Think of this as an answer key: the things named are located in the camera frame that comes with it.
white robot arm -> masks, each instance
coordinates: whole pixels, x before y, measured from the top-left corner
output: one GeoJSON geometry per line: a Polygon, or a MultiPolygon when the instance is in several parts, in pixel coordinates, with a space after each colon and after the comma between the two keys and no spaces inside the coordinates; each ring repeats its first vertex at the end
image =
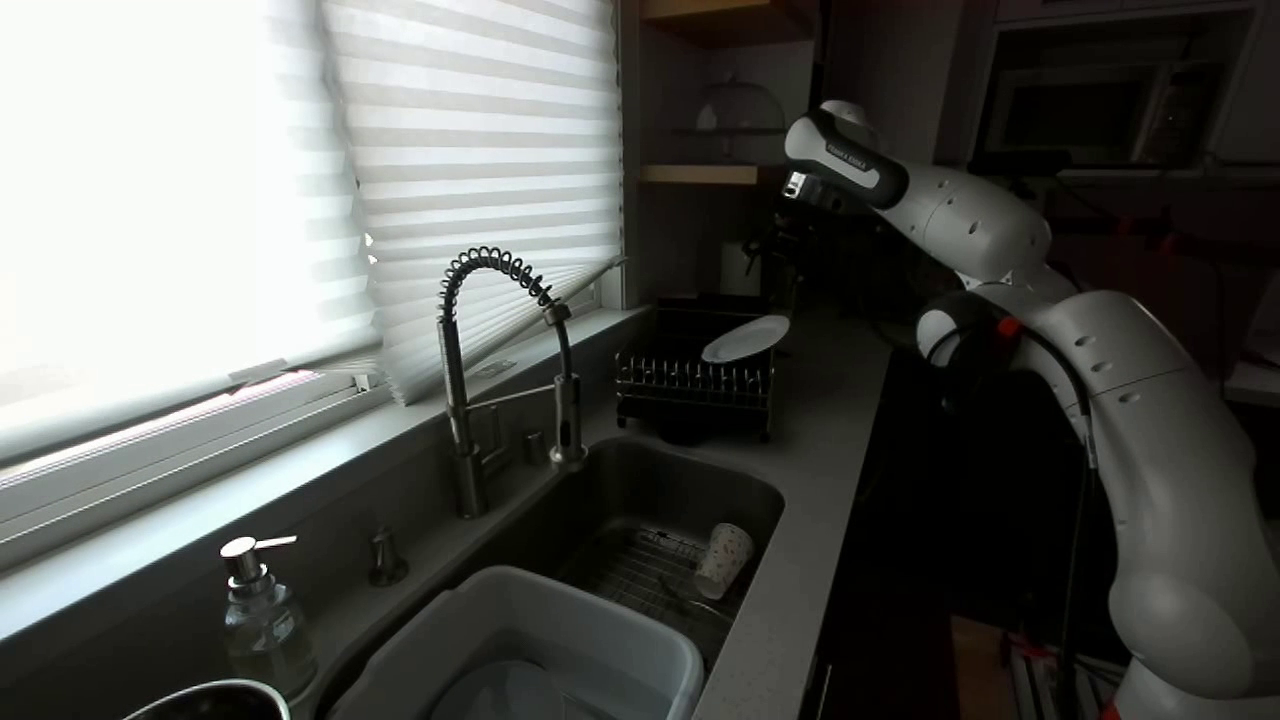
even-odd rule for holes
{"type": "MultiPolygon", "coordinates": [[[[1064,284],[1025,201],[858,145],[838,101],[800,114],[784,151],[784,196],[838,185],[1019,322],[1017,364],[1056,392],[1114,518],[1106,613],[1131,651],[1119,720],[1280,720],[1280,570],[1256,453],[1172,332],[1119,290],[1064,284]]],[[[965,313],[923,313],[921,350],[942,364],[958,322],[965,313]]]]}

pull-down faucet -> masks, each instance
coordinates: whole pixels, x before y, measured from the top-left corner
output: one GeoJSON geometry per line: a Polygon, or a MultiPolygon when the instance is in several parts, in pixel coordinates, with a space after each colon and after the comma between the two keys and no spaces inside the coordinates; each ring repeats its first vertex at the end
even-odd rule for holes
{"type": "Polygon", "coordinates": [[[502,249],[467,249],[459,251],[446,273],[444,273],[444,299],[439,299],[439,348],[444,348],[444,386],[446,386],[446,429],[451,429],[451,443],[459,453],[459,512],[462,515],[481,515],[485,512],[485,497],[481,497],[481,479],[485,479],[485,448],[471,439],[471,412],[477,409],[497,409],[530,392],[557,392],[557,443],[551,443],[551,465],[560,467],[577,467],[583,460],[583,443],[579,443],[579,392],[577,392],[577,370],[572,370],[572,356],[567,356],[567,332],[565,332],[567,309],[560,299],[551,299],[551,286],[530,276],[530,266],[502,251],[502,249]],[[529,392],[513,392],[513,394],[497,394],[485,402],[467,400],[467,374],[462,374],[462,350],[459,350],[459,334],[456,334],[456,290],[462,286],[462,281],[477,266],[490,266],[502,273],[513,284],[521,284],[551,321],[557,329],[557,344],[560,344],[560,374],[551,382],[529,386],[529,392]]]}

soap dispenser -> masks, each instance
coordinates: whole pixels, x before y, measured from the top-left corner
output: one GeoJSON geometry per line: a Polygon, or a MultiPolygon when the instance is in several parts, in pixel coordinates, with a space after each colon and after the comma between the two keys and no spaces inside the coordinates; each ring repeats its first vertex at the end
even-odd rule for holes
{"type": "Polygon", "coordinates": [[[261,558],[262,546],[297,544],[297,534],[237,534],[220,546],[227,567],[224,638],[237,673],[270,682],[297,699],[315,675],[315,651],[305,613],[286,584],[261,558]]]}

white window blind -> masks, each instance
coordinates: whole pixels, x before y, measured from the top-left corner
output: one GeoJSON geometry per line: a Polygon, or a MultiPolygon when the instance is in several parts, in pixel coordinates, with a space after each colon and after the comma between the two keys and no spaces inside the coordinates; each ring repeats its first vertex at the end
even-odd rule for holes
{"type": "Polygon", "coordinates": [[[0,12],[0,465],[376,344],[312,0],[0,12]]]}
{"type": "MultiPolygon", "coordinates": [[[[621,251],[613,0],[325,0],[398,400],[439,374],[439,276],[471,244],[557,297],[621,251]]],[[[497,273],[459,290],[462,350],[530,321],[497,273]]]]}

plate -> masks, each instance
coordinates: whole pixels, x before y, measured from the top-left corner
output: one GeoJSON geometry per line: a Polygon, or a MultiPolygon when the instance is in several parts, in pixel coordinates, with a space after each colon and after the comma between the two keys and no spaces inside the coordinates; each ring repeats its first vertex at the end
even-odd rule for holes
{"type": "Polygon", "coordinates": [[[757,317],[705,348],[705,364],[735,364],[769,350],[790,332],[790,317],[757,317]]]}

